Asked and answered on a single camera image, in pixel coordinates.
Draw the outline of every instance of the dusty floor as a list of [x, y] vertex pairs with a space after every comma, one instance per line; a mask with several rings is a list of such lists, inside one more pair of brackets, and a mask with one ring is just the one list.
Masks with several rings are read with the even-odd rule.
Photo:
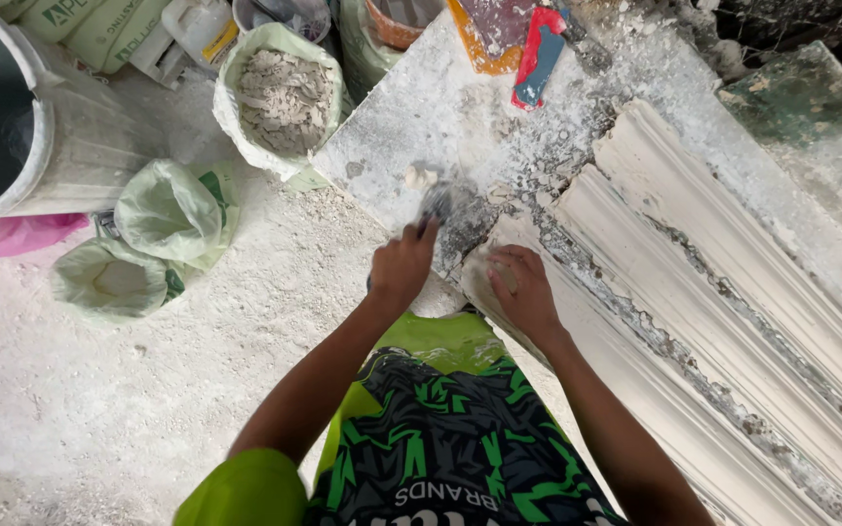
[[[204, 111], [211, 93], [194, 79], [142, 101], [165, 120], [175, 159], [236, 155]], [[0, 259], [0, 524], [170, 523], [269, 389], [361, 300], [388, 233], [336, 189], [288, 193], [240, 160], [236, 173], [232, 246], [144, 321], [94, 327], [52, 301], [48, 269], [91, 228]], [[441, 316], [462, 302], [432, 278], [415, 312]], [[511, 351], [578, 439], [554, 377]], [[302, 466], [308, 480], [318, 450]]]

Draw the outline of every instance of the red plastic scraper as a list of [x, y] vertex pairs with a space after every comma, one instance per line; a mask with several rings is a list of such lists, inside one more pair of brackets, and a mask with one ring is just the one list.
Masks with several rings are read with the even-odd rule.
[[567, 29], [567, 10], [562, 13], [547, 7], [535, 7], [532, 11], [532, 24], [529, 36], [525, 40], [525, 53], [516, 75], [516, 88], [512, 91], [512, 104], [531, 112], [542, 106], [541, 93], [544, 84], [564, 47], [564, 37], [560, 35]]

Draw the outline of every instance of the green shirt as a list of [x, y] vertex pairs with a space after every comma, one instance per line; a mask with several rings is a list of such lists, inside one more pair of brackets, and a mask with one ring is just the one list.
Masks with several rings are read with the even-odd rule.
[[330, 423], [307, 498], [273, 449], [219, 465], [175, 526], [626, 524], [488, 324], [402, 316]]

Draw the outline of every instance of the yellow label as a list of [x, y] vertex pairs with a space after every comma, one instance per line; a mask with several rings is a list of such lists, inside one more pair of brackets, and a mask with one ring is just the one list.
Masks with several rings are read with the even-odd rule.
[[213, 64], [216, 55], [220, 54], [223, 50], [228, 51], [228, 49], [232, 48], [229, 44], [239, 36], [239, 33], [239, 26], [234, 21], [229, 20], [216, 38], [211, 40], [200, 53], [203, 54], [203, 58], [207, 59], [207, 62]]

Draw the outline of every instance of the lime green sleeve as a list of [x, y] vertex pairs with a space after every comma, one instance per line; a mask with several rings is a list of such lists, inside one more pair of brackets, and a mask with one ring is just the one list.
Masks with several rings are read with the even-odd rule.
[[219, 466], [178, 509], [174, 526], [300, 526], [307, 493], [275, 449], [249, 449]]

